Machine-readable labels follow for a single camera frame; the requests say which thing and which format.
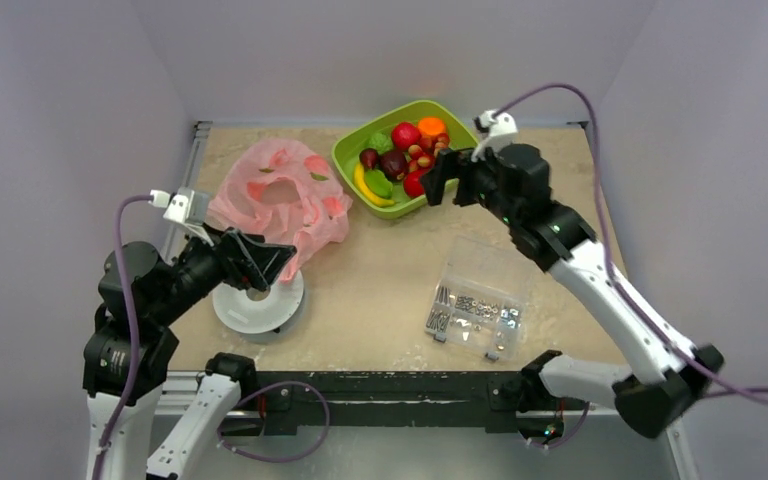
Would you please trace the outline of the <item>pink plastic bag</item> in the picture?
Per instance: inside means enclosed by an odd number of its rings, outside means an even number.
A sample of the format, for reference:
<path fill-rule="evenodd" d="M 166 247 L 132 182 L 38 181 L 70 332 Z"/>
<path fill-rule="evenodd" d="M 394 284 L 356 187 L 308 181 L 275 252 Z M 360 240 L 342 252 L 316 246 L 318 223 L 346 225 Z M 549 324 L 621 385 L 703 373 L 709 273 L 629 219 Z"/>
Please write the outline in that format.
<path fill-rule="evenodd" d="M 279 280 L 292 280 L 329 243 L 345 240 L 352 198 L 328 162 L 302 142 L 267 138 L 232 165 L 208 207 L 208 223 L 292 245 Z"/>

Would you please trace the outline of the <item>green fake leaf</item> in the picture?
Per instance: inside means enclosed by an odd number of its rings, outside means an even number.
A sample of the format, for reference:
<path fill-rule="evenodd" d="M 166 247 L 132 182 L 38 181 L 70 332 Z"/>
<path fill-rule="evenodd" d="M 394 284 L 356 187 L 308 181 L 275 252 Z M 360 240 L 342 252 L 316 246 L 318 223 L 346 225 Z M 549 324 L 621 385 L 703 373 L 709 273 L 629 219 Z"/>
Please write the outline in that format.
<path fill-rule="evenodd" d="M 370 169 L 365 171 L 364 181 L 368 189 L 376 196 L 384 199 L 392 198 L 393 183 L 381 170 Z"/>

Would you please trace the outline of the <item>dark red fake fruit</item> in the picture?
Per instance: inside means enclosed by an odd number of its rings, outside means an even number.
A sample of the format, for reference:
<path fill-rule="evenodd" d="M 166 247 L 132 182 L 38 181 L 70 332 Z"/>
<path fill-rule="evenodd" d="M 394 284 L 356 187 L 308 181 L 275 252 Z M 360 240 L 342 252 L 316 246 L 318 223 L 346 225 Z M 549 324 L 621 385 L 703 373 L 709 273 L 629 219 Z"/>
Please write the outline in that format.
<path fill-rule="evenodd" d="M 408 161 L 402 152 L 391 150 L 380 156 L 378 168 L 387 179 L 398 182 L 408 173 Z"/>

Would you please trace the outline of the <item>small dark red fruit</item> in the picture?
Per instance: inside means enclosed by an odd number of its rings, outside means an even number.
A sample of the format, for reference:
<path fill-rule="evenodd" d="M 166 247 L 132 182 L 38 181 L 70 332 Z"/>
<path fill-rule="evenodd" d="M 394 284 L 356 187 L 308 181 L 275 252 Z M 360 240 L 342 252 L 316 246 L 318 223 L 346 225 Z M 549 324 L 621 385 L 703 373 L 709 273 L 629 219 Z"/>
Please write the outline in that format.
<path fill-rule="evenodd" d="M 365 148 L 358 155 L 360 165 L 366 170 L 374 170 L 379 163 L 379 153 L 374 148 Z"/>

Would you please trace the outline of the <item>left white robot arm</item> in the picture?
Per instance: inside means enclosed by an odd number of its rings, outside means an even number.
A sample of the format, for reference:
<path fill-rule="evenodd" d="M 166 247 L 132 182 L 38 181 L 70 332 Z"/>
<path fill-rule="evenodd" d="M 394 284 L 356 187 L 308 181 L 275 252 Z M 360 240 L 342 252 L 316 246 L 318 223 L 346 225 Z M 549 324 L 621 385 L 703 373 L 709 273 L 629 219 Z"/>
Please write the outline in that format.
<path fill-rule="evenodd" d="M 120 245 L 106 260 L 102 303 L 84 348 L 83 388 L 93 420 L 87 476 L 122 479 L 144 472 L 148 433 L 178 339 L 170 327 L 212 290 L 265 291 L 295 256 L 236 229 L 188 238 L 165 261 L 147 242 Z"/>

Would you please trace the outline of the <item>yellow fake banana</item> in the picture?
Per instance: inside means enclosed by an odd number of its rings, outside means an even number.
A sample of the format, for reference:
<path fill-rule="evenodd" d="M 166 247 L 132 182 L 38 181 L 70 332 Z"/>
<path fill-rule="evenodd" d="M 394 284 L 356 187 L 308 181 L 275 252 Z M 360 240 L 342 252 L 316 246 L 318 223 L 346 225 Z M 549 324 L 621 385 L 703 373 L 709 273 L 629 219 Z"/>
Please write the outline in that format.
<path fill-rule="evenodd" d="M 395 205 L 395 200 L 393 198 L 391 199 L 384 199 L 381 197 L 376 196 L 374 193 L 372 193 L 365 181 L 364 181 L 364 172 L 367 171 L 364 169 L 360 163 L 357 163 L 355 165 L 355 168 L 353 170 L 353 181 L 357 189 L 360 191 L 360 193 L 374 206 L 380 207 L 380 208 L 386 208 L 391 207 Z"/>

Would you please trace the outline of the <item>red fake pomegranate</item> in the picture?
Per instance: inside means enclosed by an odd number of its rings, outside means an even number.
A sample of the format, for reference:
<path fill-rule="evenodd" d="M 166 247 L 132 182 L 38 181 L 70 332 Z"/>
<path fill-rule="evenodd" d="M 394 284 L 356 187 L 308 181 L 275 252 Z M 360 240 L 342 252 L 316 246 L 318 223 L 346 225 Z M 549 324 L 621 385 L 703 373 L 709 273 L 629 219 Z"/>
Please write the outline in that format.
<path fill-rule="evenodd" d="M 402 187 L 405 194 L 411 198 L 418 198 L 425 194 L 425 188 L 422 184 L 422 178 L 429 172 L 429 169 L 418 169 L 409 172 L 402 180 Z"/>

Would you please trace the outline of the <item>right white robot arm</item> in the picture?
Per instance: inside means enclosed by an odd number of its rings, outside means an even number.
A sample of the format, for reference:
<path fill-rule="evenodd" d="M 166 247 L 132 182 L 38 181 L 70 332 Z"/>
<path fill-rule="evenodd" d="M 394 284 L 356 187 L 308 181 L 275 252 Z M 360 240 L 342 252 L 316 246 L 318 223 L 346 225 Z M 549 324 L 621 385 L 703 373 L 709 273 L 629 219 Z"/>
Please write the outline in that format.
<path fill-rule="evenodd" d="M 429 205 L 458 183 L 453 202 L 478 204 L 509 231 L 527 259 L 572 293 L 614 341 L 623 366 L 580 361 L 548 350 L 520 372 L 518 408 L 574 398 L 614 408 L 637 434 L 655 439 L 707 393 L 706 371 L 724 365 L 712 345 L 696 346 L 643 300 L 606 259 L 607 248 L 573 208 L 553 199 L 550 166 L 538 148 L 511 144 L 481 160 L 472 149 L 439 152 L 422 176 Z"/>

